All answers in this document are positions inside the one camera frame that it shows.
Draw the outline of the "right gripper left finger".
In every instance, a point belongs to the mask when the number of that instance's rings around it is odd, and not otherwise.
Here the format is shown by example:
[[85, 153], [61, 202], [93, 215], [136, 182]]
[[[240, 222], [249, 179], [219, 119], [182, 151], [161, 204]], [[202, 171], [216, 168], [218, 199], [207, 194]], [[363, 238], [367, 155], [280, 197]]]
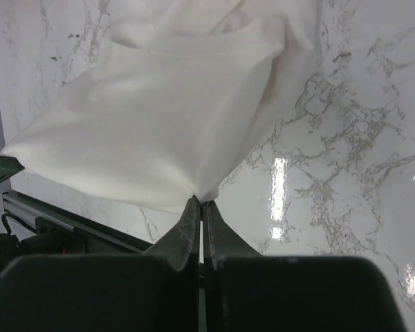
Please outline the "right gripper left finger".
[[0, 331], [198, 331], [201, 206], [146, 250], [41, 219], [0, 234]]

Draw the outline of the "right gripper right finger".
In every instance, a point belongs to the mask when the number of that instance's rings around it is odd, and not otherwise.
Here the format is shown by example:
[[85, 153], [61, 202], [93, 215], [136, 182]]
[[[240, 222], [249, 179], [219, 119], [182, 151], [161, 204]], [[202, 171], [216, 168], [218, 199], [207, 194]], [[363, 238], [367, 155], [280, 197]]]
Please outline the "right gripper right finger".
[[380, 270], [351, 256], [264, 256], [202, 207], [209, 331], [404, 331]]

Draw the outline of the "white Coca-Cola t-shirt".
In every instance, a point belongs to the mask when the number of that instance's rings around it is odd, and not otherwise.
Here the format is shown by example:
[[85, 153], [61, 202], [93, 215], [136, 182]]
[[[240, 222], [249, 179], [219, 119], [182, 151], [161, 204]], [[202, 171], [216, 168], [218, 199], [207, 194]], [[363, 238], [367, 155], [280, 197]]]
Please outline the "white Coca-Cola t-shirt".
[[320, 1], [112, 1], [95, 66], [1, 155], [85, 194], [165, 212], [215, 199], [292, 113]]

